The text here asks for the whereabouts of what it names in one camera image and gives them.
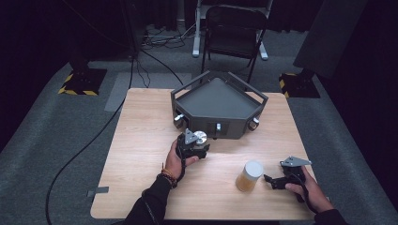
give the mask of left hand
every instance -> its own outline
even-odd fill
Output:
[[[170,151],[169,154],[167,155],[166,165],[164,169],[172,173],[175,179],[178,179],[178,177],[181,175],[181,158],[179,158],[179,156],[176,154],[176,144],[177,141],[175,140],[172,146],[170,147]],[[199,161],[199,157],[194,156],[194,157],[188,157],[185,162],[188,167],[193,163],[195,163],[196,161]]]
[[[309,200],[313,208],[318,212],[322,213],[330,209],[334,209],[331,202],[326,198],[321,187],[316,183],[313,177],[310,176],[305,166],[301,166],[302,172],[305,175],[305,187],[309,192]],[[304,190],[302,186],[295,184],[286,184],[286,189],[293,191],[301,195],[302,199],[305,200]]]

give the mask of finger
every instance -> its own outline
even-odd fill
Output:
[[[194,156],[194,157],[188,157],[187,160],[185,161],[185,163],[187,164],[187,166],[189,166],[197,161],[199,161],[199,157]]]
[[[172,143],[172,146],[170,147],[170,150],[176,149],[176,143],[177,143],[177,141],[174,140],[173,143]]]
[[[304,173],[305,180],[314,180],[313,177],[310,175],[310,173],[307,171],[307,168],[305,166],[301,166],[302,173]]]
[[[295,193],[297,193],[297,194],[299,194],[299,195],[301,195],[301,196],[304,194],[304,191],[302,190],[302,187],[301,187],[301,186],[288,183],[288,184],[286,184],[284,187],[285,187],[287,190],[293,191],[293,192],[295,192]]]

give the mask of black stand base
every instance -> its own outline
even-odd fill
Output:
[[[107,69],[89,68],[85,71],[72,71],[58,94],[97,96]]]
[[[320,98],[312,77],[308,79],[300,74],[283,73],[279,76],[279,85],[287,98]]]

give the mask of black pentagonal box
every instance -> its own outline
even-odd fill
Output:
[[[191,88],[182,94],[182,90]],[[249,96],[253,92],[261,101]],[[239,139],[255,130],[268,97],[233,73],[201,74],[172,91],[172,110],[177,128],[204,131],[209,138]]]

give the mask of bracelet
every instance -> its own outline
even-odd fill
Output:
[[[170,171],[168,171],[167,169],[161,169],[161,172],[162,172],[162,173],[165,172],[165,173],[169,174],[173,179],[176,180],[176,177],[173,176],[173,174],[172,174]]]
[[[172,176],[170,176],[170,175],[167,175],[167,174],[164,174],[164,173],[159,173],[158,176],[157,176],[157,178],[158,178],[158,177],[164,177],[164,178],[166,178],[167,180],[169,180],[170,183],[172,184],[171,189],[176,188],[176,180],[175,180],[174,177],[172,177]]]

